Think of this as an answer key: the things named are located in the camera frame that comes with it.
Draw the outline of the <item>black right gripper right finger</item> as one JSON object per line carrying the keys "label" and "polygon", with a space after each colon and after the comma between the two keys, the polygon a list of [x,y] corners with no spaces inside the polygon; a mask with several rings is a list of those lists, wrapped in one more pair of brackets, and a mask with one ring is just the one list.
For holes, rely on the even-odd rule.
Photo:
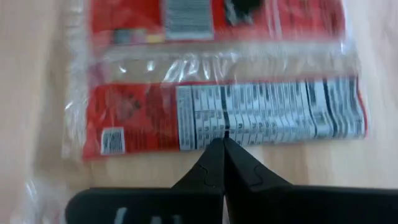
{"label": "black right gripper right finger", "polygon": [[224,140],[231,223],[397,224],[397,191],[294,185],[239,144]]}

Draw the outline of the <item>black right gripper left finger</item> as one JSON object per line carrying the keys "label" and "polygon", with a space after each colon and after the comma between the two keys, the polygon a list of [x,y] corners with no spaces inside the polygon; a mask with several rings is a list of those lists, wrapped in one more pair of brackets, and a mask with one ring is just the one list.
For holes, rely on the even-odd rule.
{"label": "black right gripper left finger", "polygon": [[213,140],[170,188],[94,187],[69,200],[67,223],[221,223],[224,142]]}

